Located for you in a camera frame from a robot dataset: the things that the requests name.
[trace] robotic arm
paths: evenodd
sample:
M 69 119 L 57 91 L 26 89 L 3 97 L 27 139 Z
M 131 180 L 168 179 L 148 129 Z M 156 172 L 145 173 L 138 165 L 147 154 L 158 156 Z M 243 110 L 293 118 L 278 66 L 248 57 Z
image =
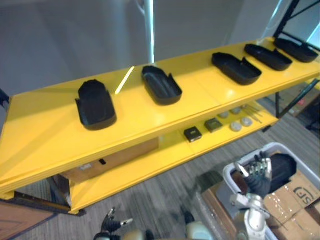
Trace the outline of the robotic arm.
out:
M 266 219 L 270 214 L 265 210 L 264 198 L 271 189 L 272 165 L 271 159 L 264 152 L 255 156 L 255 161 L 248 167 L 234 163 L 235 168 L 242 174 L 250 193 L 234 194 L 230 198 L 232 205 L 239 208 L 234 219 L 238 229 L 239 240 L 264 240 L 266 238 Z

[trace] cardboard box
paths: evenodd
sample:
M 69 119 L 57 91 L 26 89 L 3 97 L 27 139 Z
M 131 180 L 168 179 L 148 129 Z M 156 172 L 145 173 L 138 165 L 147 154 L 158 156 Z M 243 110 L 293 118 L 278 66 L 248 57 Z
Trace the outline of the cardboard box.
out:
M 299 170 L 290 182 L 264 198 L 265 208 L 271 213 L 270 228 L 279 228 L 300 210 L 320 197 L 319 190 Z
M 119 165 L 125 164 L 141 155 L 147 154 L 159 147 L 159 139 L 154 138 L 138 145 L 126 148 L 119 152 L 88 164 L 76 167 L 61 173 L 62 176 L 75 183 L 81 183 L 100 174 L 105 173 Z
M 302 209 L 282 227 L 272 229 L 279 240 L 319 240 L 320 226 Z
M 286 186 L 302 208 L 308 207 L 320 198 L 320 191 L 299 170 L 290 180 Z
M 308 206 L 305 210 L 320 226 L 320 200 Z
M 280 107 L 282 109 L 286 108 L 300 93 L 308 86 L 307 83 L 301 83 L 296 86 L 290 87 L 280 92 Z M 301 99 L 290 111 L 289 113 L 294 117 L 297 117 L 302 113 L 316 98 L 320 96 L 320 91 L 313 88 L 303 99 Z M 276 101 L 275 95 L 270 95 L 269 98 L 272 101 Z
M 286 186 L 279 188 L 274 193 L 268 194 L 264 198 L 264 206 L 271 214 L 271 217 L 266 221 L 270 228 L 281 227 L 294 214 L 303 209 Z

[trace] black plastic tray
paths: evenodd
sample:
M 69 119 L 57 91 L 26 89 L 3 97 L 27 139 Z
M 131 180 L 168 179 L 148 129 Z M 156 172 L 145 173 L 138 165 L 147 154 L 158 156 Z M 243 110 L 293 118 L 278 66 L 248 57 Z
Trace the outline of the black plastic tray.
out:
M 273 43 L 277 48 L 282 49 L 303 63 L 311 63 L 318 57 L 318 54 L 312 51 L 306 44 L 298 45 L 293 41 L 282 38 L 277 38 Z
M 117 120 L 111 96 L 102 82 L 89 80 L 79 88 L 76 105 L 81 123 L 88 130 L 100 130 Z
M 258 80 L 262 72 L 246 60 L 242 61 L 231 54 L 217 52 L 212 55 L 212 63 L 225 75 L 240 85 L 250 85 Z
M 262 46 L 247 44 L 244 50 L 260 62 L 277 71 L 286 70 L 292 64 L 291 59 L 278 52 L 277 49 L 270 51 Z
M 178 102 L 182 96 L 182 90 L 172 77 L 154 66 L 145 66 L 142 69 L 142 77 L 146 89 L 153 100 L 160 105 L 170 105 Z

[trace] metal rod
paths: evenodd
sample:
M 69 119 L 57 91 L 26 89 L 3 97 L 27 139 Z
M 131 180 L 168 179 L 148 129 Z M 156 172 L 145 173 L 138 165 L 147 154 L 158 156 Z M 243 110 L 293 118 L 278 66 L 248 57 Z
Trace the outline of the metal rod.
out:
M 279 118 L 280 114 L 280 93 L 276 92 L 275 93 L 275 116 L 276 118 Z
M 294 40 L 297 40 L 297 41 L 299 41 L 299 42 L 301 42 L 301 43 L 303 43 L 303 44 L 306 44 L 306 45 L 308 45 L 309 47 L 311 47 L 311 48 L 313 48 L 313 49 L 315 49 L 315 50 L 317 50 L 317 51 L 320 52 L 320 48 L 319 48 L 319 47 L 317 47 L 317 46 L 315 46 L 315 45 L 312 45 L 312 44 L 310 44 L 310 43 L 308 43 L 308 42 L 306 42 L 306 41 L 304 41 L 304 40 L 302 40 L 302 39 L 300 39 L 300 38 L 298 38 L 298 37 L 296 37 L 296 36 L 293 36 L 293 35 L 291 35 L 290 33 L 287 33 L 286 31 L 283 31 L 282 34 L 284 34 L 284 35 L 286 35 L 286 36 L 288 36 L 288 37 L 290 37 L 290 38 L 292 38 L 292 39 L 294 39 Z
M 300 94 L 278 115 L 276 115 L 276 117 L 278 119 L 281 119 L 287 112 L 289 112 L 289 110 L 295 106 L 301 99 L 304 98 L 305 95 L 307 95 L 314 87 L 315 85 L 317 85 L 317 83 L 319 83 L 320 81 L 318 79 L 315 79 L 312 81 L 312 83 L 310 83 L 305 89 L 303 89 Z
M 0 88 L 0 105 L 8 111 L 9 109 L 9 96 Z
M 288 19 L 288 21 L 291 20 L 291 19 L 293 19 L 293 18 L 295 18 L 296 16 L 302 14 L 303 12 L 307 11 L 308 9 L 310 9 L 310 8 L 312 8 L 313 6 L 317 5 L 318 3 L 320 3 L 320 0 L 319 0 L 319 1 L 316 1 L 315 3 L 311 4 L 310 6 L 307 6 L 307 7 L 304 8 L 303 10 L 297 12 L 295 15 L 291 16 L 291 17 Z
M 298 3 L 300 2 L 300 0 L 293 0 L 290 4 L 290 6 L 288 7 L 288 10 L 286 11 L 284 17 L 282 18 L 278 28 L 276 29 L 275 33 L 274 33 L 274 37 L 277 39 L 279 37 L 279 35 L 281 34 L 281 32 L 284 30 L 289 18 L 291 17 L 291 15 L 294 13 Z

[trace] shelf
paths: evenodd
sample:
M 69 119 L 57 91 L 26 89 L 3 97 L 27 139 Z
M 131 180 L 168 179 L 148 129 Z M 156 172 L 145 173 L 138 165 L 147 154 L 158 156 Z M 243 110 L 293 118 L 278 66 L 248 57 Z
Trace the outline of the shelf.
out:
M 172 73 L 183 91 L 180 101 L 168 106 L 157 105 L 149 96 L 141 77 L 142 65 L 135 67 L 119 94 L 115 91 L 128 68 L 13 96 L 0 138 L 0 193 L 184 129 L 320 73 L 318 62 L 292 58 L 287 70 L 274 71 L 244 51 L 248 43 L 275 48 L 273 39 L 265 38 L 157 62 L 167 74 Z M 238 85 L 212 65 L 216 52 L 247 57 L 262 71 L 261 77 L 251 85 Z M 80 86 L 91 79 L 108 88 L 117 114 L 114 125 L 98 131 L 82 126 L 75 102 Z
M 262 123 L 253 121 L 250 127 L 242 127 L 240 132 L 233 132 L 229 127 L 230 123 L 239 121 L 242 117 L 245 117 L 246 114 L 244 112 L 238 115 L 229 113 L 227 119 L 218 118 L 223 124 L 223 127 L 214 133 L 210 133 L 204 127 L 204 121 L 199 122 L 196 124 L 196 127 L 202 133 L 202 138 L 195 142 L 189 143 L 187 141 L 183 134 L 185 128 L 177 130 L 160 137 L 159 149 L 147 155 L 85 182 L 78 184 L 70 183 L 72 202 L 70 213 L 77 214 L 79 210 L 93 203 L 277 122 L 277 119 L 258 103 L 252 102 L 251 105 L 259 109 L 259 114 L 263 117 L 257 114 L 255 114 L 255 116 L 258 117 Z

